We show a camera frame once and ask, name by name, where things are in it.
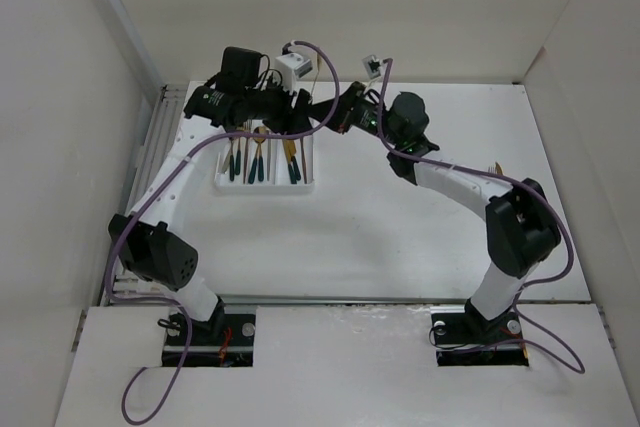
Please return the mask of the gold fork green handle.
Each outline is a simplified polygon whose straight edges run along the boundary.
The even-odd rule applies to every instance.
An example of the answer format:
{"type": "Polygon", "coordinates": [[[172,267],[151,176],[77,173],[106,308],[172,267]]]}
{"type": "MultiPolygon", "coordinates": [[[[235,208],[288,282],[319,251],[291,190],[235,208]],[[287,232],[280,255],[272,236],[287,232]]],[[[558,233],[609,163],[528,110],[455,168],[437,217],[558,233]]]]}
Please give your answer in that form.
{"type": "MultiPolygon", "coordinates": [[[[240,128],[243,132],[249,132],[251,130],[251,122],[246,121],[242,124],[240,128]]],[[[238,177],[242,173],[242,141],[244,137],[237,138],[237,146],[235,150],[235,159],[234,159],[234,174],[238,177]]]]}

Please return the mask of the silver spoon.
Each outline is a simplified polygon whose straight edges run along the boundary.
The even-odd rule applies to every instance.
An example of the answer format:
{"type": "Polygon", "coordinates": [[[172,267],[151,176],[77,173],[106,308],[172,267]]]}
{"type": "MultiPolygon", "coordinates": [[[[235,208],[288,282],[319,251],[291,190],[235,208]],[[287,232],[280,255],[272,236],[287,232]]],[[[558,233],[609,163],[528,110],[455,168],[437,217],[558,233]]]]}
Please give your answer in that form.
{"type": "Polygon", "coordinates": [[[272,140],[267,139],[267,154],[266,154],[266,179],[267,182],[271,182],[271,170],[272,170],[272,140]]]}

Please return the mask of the rose gold knife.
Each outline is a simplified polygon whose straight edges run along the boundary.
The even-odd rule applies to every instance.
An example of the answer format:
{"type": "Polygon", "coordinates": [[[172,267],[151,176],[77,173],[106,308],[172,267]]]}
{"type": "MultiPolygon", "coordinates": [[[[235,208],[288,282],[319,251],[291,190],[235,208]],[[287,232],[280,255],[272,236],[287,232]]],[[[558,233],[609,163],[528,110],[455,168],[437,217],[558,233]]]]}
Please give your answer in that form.
{"type": "Polygon", "coordinates": [[[305,184],[308,184],[308,170],[307,170],[307,159],[306,159],[306,150],[305,150],[305,138],[300,139],[300,151],[301,151],[301,164],[302,164],[302,174],[303,181],[305,184]]]}

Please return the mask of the silver rose fork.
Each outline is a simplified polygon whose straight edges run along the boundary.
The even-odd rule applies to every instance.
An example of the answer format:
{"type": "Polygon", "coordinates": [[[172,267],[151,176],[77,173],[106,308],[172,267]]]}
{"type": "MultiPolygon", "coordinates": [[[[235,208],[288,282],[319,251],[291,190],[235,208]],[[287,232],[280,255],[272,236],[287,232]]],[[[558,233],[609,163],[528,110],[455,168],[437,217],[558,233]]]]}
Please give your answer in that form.
{"type": "Polygon", "coordinates": [[[223,158],[222,164],[220,166],[219,172],[221,174],[229,172],[231,175],[235,174],[235,157],[234,157],[234,140],[231,140],[229,146],[227,148],[227,152],[223,158]]]}

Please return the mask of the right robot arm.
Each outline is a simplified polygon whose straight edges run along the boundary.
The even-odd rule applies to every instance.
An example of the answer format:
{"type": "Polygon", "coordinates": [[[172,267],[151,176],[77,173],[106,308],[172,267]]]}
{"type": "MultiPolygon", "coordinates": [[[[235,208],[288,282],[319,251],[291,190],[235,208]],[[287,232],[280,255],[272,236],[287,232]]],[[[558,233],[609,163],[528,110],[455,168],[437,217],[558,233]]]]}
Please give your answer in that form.
{"type": "Polygon", "coordinates": [[[512,184],[499,174],[480,176],[455,167],[426,137],[425,103],[412,92],[398,94],[386,107],[382,94],[355,82],[338,100],[310,105],[308,114],[340,134],[356,127],[383,137],[392,147],[387,159],[398,177],[444,195],[484,221],[491,264],[466,301],[462,322],[474,340],[495,334],[529,273],[561,240],[541,186],[532,179],[512,184]]]}

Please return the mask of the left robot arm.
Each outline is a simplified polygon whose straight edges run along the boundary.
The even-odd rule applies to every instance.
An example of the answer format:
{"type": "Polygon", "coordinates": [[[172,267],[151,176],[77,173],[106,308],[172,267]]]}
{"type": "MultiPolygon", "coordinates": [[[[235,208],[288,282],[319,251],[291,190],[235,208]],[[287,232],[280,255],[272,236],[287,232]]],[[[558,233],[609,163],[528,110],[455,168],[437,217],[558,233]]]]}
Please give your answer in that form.
{"type": "Polygon", "coordinates": [[[139,301],[177,308],[201,343],[221,337],[223,303],[197,271],[197,250],[181,236],[186,210],[227,144],[254,137],[244,129],[245,122],[264,122],[264,139],[293,140],[316,132],[301,107],[306,93],[294,90],[296,81],[312,68],[296,51],[301,45],[285,44],[271,62],[281,76],[277,84],[267,84],[260,70],[262,53],[228,47],[219,72],[193,91],[156,177],[127,214],[116,214],[109,223],[112,248],[105,290],[110,300],[120,299],[114,292],[114,269],[121,264],[161,289],[156,295],[139,296],[139,301]]]}

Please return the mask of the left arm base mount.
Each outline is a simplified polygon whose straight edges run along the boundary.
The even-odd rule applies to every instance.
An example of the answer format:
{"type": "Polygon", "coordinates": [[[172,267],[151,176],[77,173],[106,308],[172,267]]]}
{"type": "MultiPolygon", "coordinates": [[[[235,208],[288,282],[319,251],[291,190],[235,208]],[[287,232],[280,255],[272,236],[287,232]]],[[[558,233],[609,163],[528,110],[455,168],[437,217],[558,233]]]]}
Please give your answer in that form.
{"type": "MultiPolygon", "coordinates": [[[[226,313],[219,326],[193,322],[192,340],[186,354],[187,368],[245,368],[254,361],[256,330],[254,313],[226,313]]],[[[163,367],[177,367],[187,340],[187,323],[180,313],[160,319],[165,339],[161,353],[163,367]]]]}

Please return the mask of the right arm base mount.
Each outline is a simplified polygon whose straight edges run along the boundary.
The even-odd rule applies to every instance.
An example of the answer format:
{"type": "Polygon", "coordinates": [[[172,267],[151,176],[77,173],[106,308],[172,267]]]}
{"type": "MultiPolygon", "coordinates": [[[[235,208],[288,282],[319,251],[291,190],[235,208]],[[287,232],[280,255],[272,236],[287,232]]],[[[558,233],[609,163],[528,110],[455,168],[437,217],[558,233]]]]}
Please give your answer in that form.
{"type": "Polygon", "coordinates": [[[481,333],[469,326],[463,312],[436,312],[431,320],[429,340],[436,348],[439,367],[529,366],[514,312],[492,321],[481,333]]]}

